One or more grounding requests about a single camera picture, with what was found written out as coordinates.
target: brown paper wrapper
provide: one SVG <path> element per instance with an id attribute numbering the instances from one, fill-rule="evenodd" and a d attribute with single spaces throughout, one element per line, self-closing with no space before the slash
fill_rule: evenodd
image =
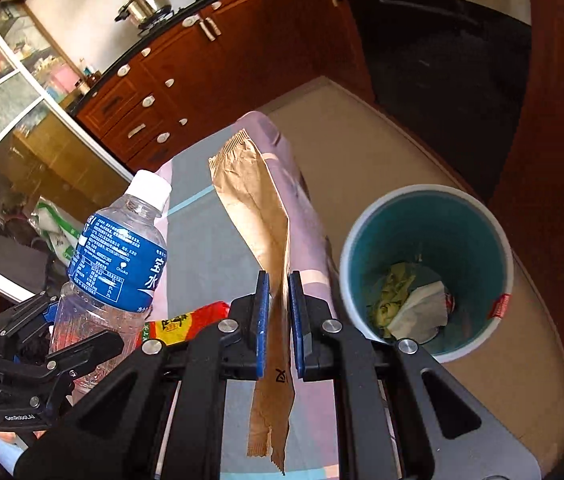
<path id="1" fill-rule="evenodd" d="M 267 456 L 284 472 L 288 418 L 295 397 L 288 326 L 288 216 L 255 143 L 240 130 L 209 159 L 211 178 L 226 212 L 258 263 L 269 274 L 267 361 L 255 385 L 248 456 Z"/>

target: black countertop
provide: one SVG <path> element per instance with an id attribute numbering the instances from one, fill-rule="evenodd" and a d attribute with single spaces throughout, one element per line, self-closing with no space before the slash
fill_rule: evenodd
<path id="1" fill-rule="evenodd" d="M 145 36 L 141 37 L 136 41 L 136 44 L 128 49 L 122 56 L 120 56 L 115 63 L 109 66 L 104 74 L 102 74 L 102 78 L 89 90 L 89 92 L 84 95 L 83 97 L 79 98 L 78 100 L 73 101 L 69 106 L 66 108 L 66 112 L 71 116 L 75 117 L 80 110 L 84 107 L 84 105 L 89 101 L 89 99 L 93 96 L 94 92 L 97 92 L 105 82 L 107 82 L 111 77 L 117 74 L 118 69 L 127 64 L 129 60 L 138 54 L 142 49 L 149 46 L 156 38 L 159 38 L 162 34 L 164 34 L 167 30 L 175 25 L 179 24 L 186 18 L 187 16 L 191 16 L 197 12 L 200 12 L 206 6 L 209 6 L 211 3 L 217 0 L 196 0 L 190 6 L 185 7 L 184 9 L 179 10 L 176 12 L 171 18 L 168 20 L 164 20 L 154 27 L 152 27 Z"/>

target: red and yellow snack wrapper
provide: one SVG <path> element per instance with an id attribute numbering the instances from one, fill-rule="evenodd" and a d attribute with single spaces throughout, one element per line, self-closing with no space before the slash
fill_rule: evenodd
<path id="1" fill-rule="evenodd" d="M 216 301 L 188 314 L 147 322 L 144 324 L 138 344 L 142 344 L 147 339 L 159 339 L 167 345 L 189 341 L 205 326 L 228 316 L 229 308 L 225 302 Z"/>

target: trash can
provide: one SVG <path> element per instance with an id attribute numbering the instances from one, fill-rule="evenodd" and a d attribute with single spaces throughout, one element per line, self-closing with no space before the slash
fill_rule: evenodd
<path id="1" fill-rule="evenodd" d="M 465 192 L 403 187 L 371 204 L 353 225 L 340 259 L 340 288 L 348 316 L 369 339 L 384 341 L 368 306 L 397 262 L 434 270 L 456 300 L 447 326 L 424 343 L 439 362 L 478 348 L 504 316 L 513 287 L 510 245 L 492 213 Z"/>

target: white bottle cap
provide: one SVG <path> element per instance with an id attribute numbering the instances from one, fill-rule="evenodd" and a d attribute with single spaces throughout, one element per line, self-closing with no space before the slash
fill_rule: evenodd
<path id="1" fill-rule="evenodd" d="M 162 213 L 171 194 L 171 184 L 155 173 L 139 170 L 125 194 L 144 200 Z"/>

